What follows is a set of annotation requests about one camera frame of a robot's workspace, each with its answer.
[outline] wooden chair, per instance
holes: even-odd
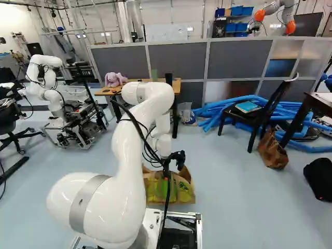
[[[218,136],[222,134],[226,118],[232,118],[232,125],[235,125],[236,122],[241,122],[245,125],[252,126],[253,131],[251,133],[251,137],[248,144],[248,152],[251,153],[253,150],[253,145],[259,127],[262,126],[262,131],[260,134],[260,138],[262,138],[265,134],[267,125],[269,124],[270,121],[270,117],[272,116],[272,113],[274,112],[276,106],[278,105],[284,94],[287,92],[287,90],[291,87],[292,82],[297,80],[298,77],[299,74],[297,73],[293,79],[283,81],[278,86],[276,91],[272,94],[268,103],[259,110],[250,113],[244,113],[235,107],[240,102],[235,103],[232,106],[226,108],[222,114],[222,119],[220,121],[219,130],[218,130]]]

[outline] white container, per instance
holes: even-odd
[[[83,86],[58,86],[57,90],[63,95],[65,100],[86,100],[89,95]]]

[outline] white robotic arm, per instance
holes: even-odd
[[[35,54],[30,59],[25,76],[30,81],[26,89],[27,94],[35,95],[41,100],[50,101],[48,108],[55,116],[61,116],[64,103],[62,103],[61,95],[52,90],[56,85],[56,73],[53,68],[61,65],[62,61],[58,57]],[[39,82],[38,73],[42,68],[45,72],[44,82]]]
[[[158,134],[168,132],[167,112],[174,101],[174,91],[170,85],[129,82],[122,89],[122,97],[127,103],[137,104],[130,112],[138,122],[149,127],[156,121]],[[142,132],[144,136],[147,135],[144,128]],[[136,240],[143,227],[146,210],[142,139],[131,121],[122,121],[117,125],[112,138],[112,150],[119,161],[115,176],[69,174],[51,189],[47,208],[56,220],[96,245],[105,249],[125,249]],[[167,148],[162,154],[167,156],[169,150]],[[155,247],[156,237],[149,236],[149,240],[153,241]]]
[[[286,25],[286,34],[292,34],[295,32],[296,25],[294,21],[294,10],[296,9],[297,0],[276,0],[261,9],[255,14],[255,21],[263,22],[265,16],[276,13],[282,6],[284,10],[282,12],[282,20]]]

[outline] pink stuffed animal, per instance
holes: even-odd
[[[105,75],[105,86],[106,87],[117,87],[119,85],[123,85],[127,83],[128,79],[123,77],[121,73],[107,73]]]

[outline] black backpack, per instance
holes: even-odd
[[[320,201],[332,202],[332,162],[318,158],[303,169],[312,191]]]

